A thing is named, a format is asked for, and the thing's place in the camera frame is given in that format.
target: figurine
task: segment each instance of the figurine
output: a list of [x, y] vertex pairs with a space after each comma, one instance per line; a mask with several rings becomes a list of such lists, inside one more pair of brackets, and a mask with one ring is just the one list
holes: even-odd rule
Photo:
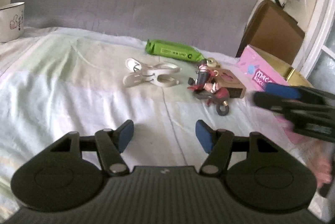
[[219, 75], [219, 72], [215, 67], [208, 66], [207, 60], [201, 60], [198, 63], [198, 78], [189, 78], [188, 89], [193, 90], [193, 96], [197, 99], [207, 99], [207, 105], [211, 103], [216, 104], [216, 111], [218, 115], [224, 116], [229, 112], [229, 106], [227, 100], [230, 98], [229, 91], [222, 87], [215, 81], [215, 77]]

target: white cloth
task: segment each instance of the white cloth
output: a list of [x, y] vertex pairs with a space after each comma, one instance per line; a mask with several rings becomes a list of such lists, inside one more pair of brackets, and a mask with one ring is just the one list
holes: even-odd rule
[[[23, 163], [69, 131], [93, 135], [116, 129], [127, 119], [134, 137], [122, 157], [135, 165], [194, 165], [205, 158], [195, 136], [195, 123], [236, 135], [259, 131], [294, 151], [271, 112], [252, 106], [248, 96], [231, 99], [230, 113], [221, 117], [214, 107], [192, 97], [187, 80], [196, 67], [187, 62], [151, 56], [145, 42], [67, 28], [26, 28], [22, 38], [0, 45], [0, 215], [7, 218], [17, 205], [9, 190], [11, 176]], [[235, 66], [237, 59], [203, 52], [230, 69], [250, 90], [252, 85]], [[125, 88], [129, 57], [147, 64], [172, 62], [179, 85], [161, 88], [150, 83]], [[245, 155], [235, 154], [232, 163]], [[96, 156], [84, 158], [98, 163]]]

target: small brown box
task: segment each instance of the small brown box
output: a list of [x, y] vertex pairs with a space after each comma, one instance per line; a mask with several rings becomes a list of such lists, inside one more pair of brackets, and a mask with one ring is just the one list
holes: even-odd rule
[[216, 69], [218, 75], [214, 77], [215, 81], [229, 91], [230, 98], [243, 98], [246, 93], [246, 87], [240, 80], [227, 69]]

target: pink biscuit box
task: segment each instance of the pink biscuit box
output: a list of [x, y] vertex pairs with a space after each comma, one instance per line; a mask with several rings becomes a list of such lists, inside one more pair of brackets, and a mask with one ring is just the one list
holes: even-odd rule
[[[237, 66], [258, 91], [263, 91], [266, 83], [288, 86], [283, 77], [249, 45], [244, 49]], [[291, 143], [297, 145], [308, 140], [305, 136], [292, 132], [292, 123], [287, 121], [282, 115], [276, 115], [276, 117]]]

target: green snack package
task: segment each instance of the green snack package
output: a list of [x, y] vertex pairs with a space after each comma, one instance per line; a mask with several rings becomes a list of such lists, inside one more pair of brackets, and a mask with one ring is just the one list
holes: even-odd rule
[[148, 54], [193, 62], [205, 59], [200, 52], [191, 46], [160, 39], [148, 40], [145, 51]]

